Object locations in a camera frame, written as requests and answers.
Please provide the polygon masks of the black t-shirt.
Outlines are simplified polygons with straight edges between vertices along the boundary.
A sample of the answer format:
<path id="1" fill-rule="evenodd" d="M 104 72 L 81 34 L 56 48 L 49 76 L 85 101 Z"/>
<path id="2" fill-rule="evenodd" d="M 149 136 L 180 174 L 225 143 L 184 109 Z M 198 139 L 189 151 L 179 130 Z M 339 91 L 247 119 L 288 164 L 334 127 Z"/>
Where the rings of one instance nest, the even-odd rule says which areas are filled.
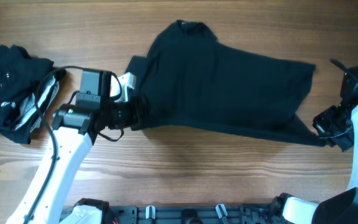
<path id="1" fill-rule="evenodd" d="M 141 128 L 189 126 L 310 146 L 325 142 L 297 117 L 315 65 L 234 49 L 202 22 L 175 21 L 146 56 L 131 58 Z"/>

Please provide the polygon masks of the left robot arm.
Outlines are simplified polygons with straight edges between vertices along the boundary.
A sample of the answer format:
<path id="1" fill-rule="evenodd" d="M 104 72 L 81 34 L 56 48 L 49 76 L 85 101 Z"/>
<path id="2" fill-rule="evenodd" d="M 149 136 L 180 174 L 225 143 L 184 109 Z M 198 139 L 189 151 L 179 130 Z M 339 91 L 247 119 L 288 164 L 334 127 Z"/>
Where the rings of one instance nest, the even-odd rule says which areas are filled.
<path id="1" fill-rule="evenodd" d="M 80 89 L 56 110 L 44 158 L 8 223 L 119 223 L 108 202 L 83 198 L 62 218 L 75 175 L 104 128 L 137 126 L 140 99 L 133 96 L 136 77 L 84 69 Z"/>

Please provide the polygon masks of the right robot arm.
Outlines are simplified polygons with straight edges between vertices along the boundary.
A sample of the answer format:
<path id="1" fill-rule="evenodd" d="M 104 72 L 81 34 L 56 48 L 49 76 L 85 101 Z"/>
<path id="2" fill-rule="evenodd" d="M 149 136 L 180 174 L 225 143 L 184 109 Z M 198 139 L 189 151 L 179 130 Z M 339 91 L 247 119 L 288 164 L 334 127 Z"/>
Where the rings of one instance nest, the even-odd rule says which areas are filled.
<path id="1" fill-rule="evenodd" d="M 315 117 L 313 126 L 321 139 L 342 150 L 353 149 L 347 189 L 320 203 L 281 194 L 270 204 L 270 223 L 358 223 L 358 66 L 348 68 L 335 59 L 331 63 L 344 72 L 342 101 Z"/>

